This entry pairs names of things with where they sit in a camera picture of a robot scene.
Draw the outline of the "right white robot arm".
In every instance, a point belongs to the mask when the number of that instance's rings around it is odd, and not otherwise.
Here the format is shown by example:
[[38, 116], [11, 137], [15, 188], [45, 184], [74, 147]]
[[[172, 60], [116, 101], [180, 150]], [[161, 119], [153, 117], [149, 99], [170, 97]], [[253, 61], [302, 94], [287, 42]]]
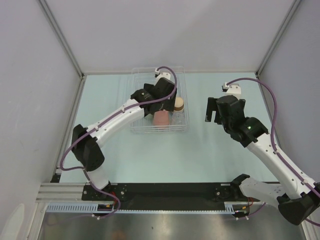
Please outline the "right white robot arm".
[[236, 177], [231, 196], [260, 200], [277, 208], [291, 224], [300, 225], [320, 206], [320, 184], [303, 173], [276, 145], [268, 129], [255, 117], [246, 117], [246, 101], [233, 95], [207, 100], [205, 121], [223, 126], [230, 137], [253, 153], [272, 172], [279, 186], [258, 181], [247, 174]]

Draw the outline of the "clear glass cup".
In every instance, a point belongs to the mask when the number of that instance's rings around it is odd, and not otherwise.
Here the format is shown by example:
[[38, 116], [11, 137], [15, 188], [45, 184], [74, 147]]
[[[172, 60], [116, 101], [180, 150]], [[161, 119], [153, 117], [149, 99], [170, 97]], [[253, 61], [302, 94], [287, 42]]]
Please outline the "clear glass cup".
[[172, 125], [185, 125], [186, 119], [185, 119], [185, 114], [183, 112], [175, 111], [172, 114], [171, 118], [171, 124]]

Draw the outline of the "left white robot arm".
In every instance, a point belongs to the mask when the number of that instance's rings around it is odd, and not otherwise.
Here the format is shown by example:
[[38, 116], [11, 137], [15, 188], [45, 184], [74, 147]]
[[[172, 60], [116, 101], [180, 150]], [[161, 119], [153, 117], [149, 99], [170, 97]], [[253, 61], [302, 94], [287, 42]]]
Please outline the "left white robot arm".
[[102, 147], [113, 134], [131, 123], [156, 112], [172, 111], [175, 105], [177, 87], [161, 77], [156, 84], [146, 83], [136, 90], [116, 111], [102, 120], [83, 127], [76, 125], [72, 132], [71, 151], [82, 164], [88, 178], [94, 184], [93, 194], [100, 200], [110, 196], [110, 181], [102, 165], [105, 156]]

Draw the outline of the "pink cup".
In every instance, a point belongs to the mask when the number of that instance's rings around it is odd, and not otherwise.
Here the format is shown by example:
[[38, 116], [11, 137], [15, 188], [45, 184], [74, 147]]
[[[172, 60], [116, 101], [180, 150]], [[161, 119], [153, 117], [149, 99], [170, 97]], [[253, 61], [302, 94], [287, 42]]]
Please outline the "pink cup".
[[169, 112], [166, 110], [157, 111], [153, 115], [153, 125], [159, 128], [166, 128], [170, 125]]

